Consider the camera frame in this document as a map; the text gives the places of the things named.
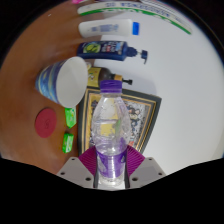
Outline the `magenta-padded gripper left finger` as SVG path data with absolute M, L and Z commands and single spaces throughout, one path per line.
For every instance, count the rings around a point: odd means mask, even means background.
M 84 188 L 97 188 L 98 173 L 95 147 L 90 147 L 79 157 L 70 157 L 57 175 Z

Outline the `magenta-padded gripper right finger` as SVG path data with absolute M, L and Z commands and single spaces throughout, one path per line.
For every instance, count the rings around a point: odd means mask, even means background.
M 124 178 L 126 189 L 140 188 L 165 176 L 154 158 L 144 157 L 133 147 L 127 147 Z

